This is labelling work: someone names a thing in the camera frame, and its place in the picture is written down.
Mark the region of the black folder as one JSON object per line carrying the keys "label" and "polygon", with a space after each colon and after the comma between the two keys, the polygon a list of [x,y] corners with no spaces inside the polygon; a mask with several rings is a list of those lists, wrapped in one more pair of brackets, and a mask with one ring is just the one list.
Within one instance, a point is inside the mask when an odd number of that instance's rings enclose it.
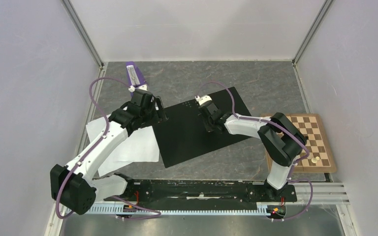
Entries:
{"label": "black folder", "polygon": [[168,120],[153,126],[166,168],[248,139],[244,135],[208,132],[192,99],[165,108]]}

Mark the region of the white paper sheets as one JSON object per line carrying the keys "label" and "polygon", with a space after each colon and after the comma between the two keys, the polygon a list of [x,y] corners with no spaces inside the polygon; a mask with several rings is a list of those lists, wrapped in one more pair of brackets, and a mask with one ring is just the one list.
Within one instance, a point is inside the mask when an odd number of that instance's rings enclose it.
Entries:
{"label": "white paper sheets", "polygon": [[[99,138],[106,128],[105,118],[98,118],[90,121],[86,125],[89,141]],[[114,128],[121,128],[121,125],[112,121],[109,124],[107,138],[112,138]],[[159,147],[155,138],[154,130],[150,127],[140,128],[133,131],[131,136],[120,143],[109,154],[97,169],[98,175],[101,177],[117,169],[120,169],[133,162],[158,162]]]}

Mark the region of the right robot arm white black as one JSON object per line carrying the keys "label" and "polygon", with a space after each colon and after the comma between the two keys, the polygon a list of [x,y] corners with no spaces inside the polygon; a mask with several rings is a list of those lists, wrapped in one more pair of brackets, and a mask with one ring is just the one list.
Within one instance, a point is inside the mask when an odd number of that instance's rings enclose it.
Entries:
{"label": "right robot arm white black", "polygon": [[265,181],[265,196],[276,201],[284,195],[295,159],[306,149],[308,137],[283,113],[271,117],[250,117],[221,111],[209,96],[197,97],[196,102],[208,132],[220,131],[260,139],[272,159]]}

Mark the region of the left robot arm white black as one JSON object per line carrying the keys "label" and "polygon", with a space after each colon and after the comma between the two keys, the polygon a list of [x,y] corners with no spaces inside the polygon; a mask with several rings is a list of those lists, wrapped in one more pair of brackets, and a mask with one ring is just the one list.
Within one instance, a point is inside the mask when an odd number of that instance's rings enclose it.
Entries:
{"label": "left robot arm white black", "polygon": [[132,199],[135,188],[123,177],[113,175],[94,179],[94,176],[114,149],[134,131],[166,120],[161,98],[136,89],[130,101],[105,118],[106,127],[78,156],[64,166],[56,164],[50,170],[51,196],[56,201],[57,217],[65,219],[70,216],[70,213],[61,214],[61,205],[71,213],[82,215],[94,202],[114,196],[124,201]]}

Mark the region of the purple metronome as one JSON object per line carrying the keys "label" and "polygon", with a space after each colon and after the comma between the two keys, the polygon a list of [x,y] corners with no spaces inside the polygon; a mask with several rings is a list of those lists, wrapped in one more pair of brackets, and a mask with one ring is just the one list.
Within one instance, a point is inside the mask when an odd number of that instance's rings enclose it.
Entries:
{"label": "purple metronome", "polygon": [[126,62],[126,71],[129,86],[138,87],[138,89],[148,90],[148,84],[142,72],[133,61]]}

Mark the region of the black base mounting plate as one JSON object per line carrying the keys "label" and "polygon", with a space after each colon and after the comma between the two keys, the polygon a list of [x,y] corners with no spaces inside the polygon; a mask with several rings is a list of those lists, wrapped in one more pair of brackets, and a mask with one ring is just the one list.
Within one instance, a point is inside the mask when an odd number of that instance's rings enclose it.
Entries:
{"label": "black base mounting plate", "polygon": [[120,198],[154,210],[254,210],[257,203],[294,203],[293,185],[274,193],[263,182],[130,179]]}

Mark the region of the white chess piece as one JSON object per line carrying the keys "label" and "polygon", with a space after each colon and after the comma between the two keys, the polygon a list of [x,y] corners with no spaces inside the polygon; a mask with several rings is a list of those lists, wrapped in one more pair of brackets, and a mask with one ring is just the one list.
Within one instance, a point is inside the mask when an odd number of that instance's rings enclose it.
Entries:
{"label": "white chess piece", "polygon": [[311,162],[314,163],[314,164],[316,164],[319,160],[320,160],[319,156],[311,158]]}

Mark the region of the wooden chessboard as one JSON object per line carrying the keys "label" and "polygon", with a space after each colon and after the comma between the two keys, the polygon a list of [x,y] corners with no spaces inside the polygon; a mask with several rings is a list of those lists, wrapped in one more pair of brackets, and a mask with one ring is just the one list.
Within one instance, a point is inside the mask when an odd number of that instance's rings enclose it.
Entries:
{"label": "wooden chessboard", "polygon": [[[310,155],[301,160],[294,168],[294,173],[335,173],[337,166],[326,136],[322,119],[318,114],[286,114],[286,117],[308,137],[306,148]],[[314,164],[311,158],[319,156]]]}

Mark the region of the aluminium frame rail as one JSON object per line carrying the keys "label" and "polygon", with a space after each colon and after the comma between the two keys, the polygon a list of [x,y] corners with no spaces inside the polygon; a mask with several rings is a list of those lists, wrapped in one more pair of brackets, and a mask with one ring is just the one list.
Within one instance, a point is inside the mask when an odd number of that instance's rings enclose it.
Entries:
{"label": "aluminium frame rail", "polygon": [[258,181],[133,179],[120,198],[164,215],[270,215],[288,205],[349,204],[343,184],[305,181],[269,197]]}

